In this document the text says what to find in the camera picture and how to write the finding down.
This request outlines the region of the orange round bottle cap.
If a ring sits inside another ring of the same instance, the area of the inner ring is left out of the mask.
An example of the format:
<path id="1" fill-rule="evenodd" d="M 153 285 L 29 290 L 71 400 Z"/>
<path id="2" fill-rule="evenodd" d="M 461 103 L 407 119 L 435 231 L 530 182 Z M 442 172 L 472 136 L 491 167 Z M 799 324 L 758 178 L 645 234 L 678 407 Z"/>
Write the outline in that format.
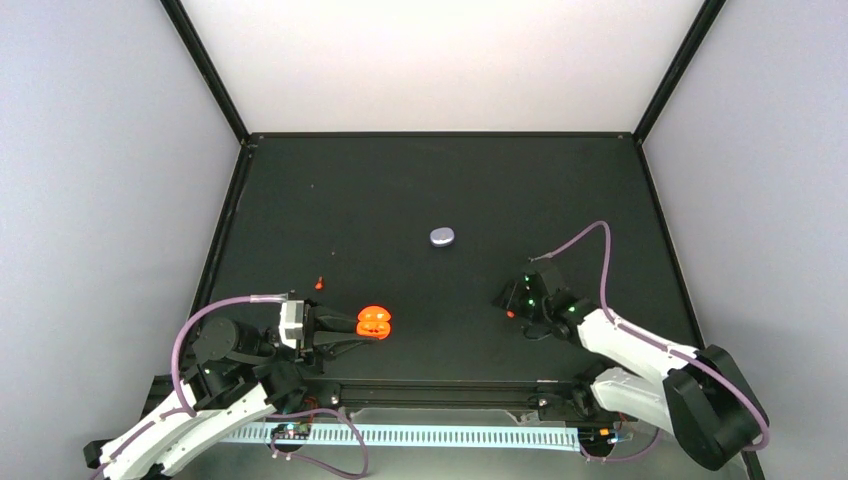
<path id="1" fill-rule="evenodd" d="M 355 333 L 362 337 L 383 340 L 391 333 L 390 312 L 379 305 L 364 307 L 357 315 Z"/>

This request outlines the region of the lavender earbud charging case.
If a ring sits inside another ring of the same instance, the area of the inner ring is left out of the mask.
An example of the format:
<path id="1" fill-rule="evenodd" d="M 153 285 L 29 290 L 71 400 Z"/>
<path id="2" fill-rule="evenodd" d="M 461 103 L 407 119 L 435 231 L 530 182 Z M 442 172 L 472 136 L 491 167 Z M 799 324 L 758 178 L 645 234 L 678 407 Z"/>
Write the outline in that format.
<path id="1" fill-rule="evenodd" d="M 455 231 L 450 227 L 439 227 L 429 233 L 429 242 L 436 248 L 443 248 L 455 242 Z"/>

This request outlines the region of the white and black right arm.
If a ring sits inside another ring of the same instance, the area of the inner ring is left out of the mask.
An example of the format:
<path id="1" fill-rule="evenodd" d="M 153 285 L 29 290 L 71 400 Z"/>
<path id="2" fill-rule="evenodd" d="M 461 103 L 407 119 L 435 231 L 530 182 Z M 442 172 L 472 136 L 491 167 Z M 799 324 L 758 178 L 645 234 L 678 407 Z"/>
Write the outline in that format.
<path id="1" fill-rule="evenodd" d="M 674 343 L 566 291 L 544 297 L 519 290 L 494 304 L 612 362 L 570 390 L 578 416 L 593 419 L 605 410 L 633 416 L 672 435 L 708 470 L 767 445 L 767 414 L 726 350 Z"/>

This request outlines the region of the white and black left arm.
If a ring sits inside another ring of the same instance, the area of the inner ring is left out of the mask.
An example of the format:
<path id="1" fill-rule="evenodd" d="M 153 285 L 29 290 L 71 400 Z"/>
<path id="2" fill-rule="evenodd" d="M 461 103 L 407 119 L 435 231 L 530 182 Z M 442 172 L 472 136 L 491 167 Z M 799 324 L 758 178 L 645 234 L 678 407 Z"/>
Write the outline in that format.
<path id="1" fill-rule="evenodd" d="M 340 347 L 387 338 L 391 319 L 378 305 L 346 315 L 289 294 L 232 297 L 201 308 L 180 329 L 170 374 L 155 378 L 147 413 L 126 433 L 84 447 L 93 478 L 171 479 L 254 422 L 283 421 L 268 442 L 274 455 L 280 439 L 310 433 L 318 415 L 349 425 L 340 391 L 304 375 Z"/>

